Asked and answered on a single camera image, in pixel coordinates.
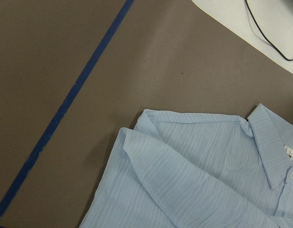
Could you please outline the light blue button-up shirt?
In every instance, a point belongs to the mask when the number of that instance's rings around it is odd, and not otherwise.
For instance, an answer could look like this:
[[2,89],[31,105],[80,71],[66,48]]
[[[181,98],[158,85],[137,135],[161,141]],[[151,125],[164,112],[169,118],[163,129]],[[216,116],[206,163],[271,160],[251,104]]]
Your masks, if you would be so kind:
[[83,228],[293,228],[293,125],[144,110],[121,128]]

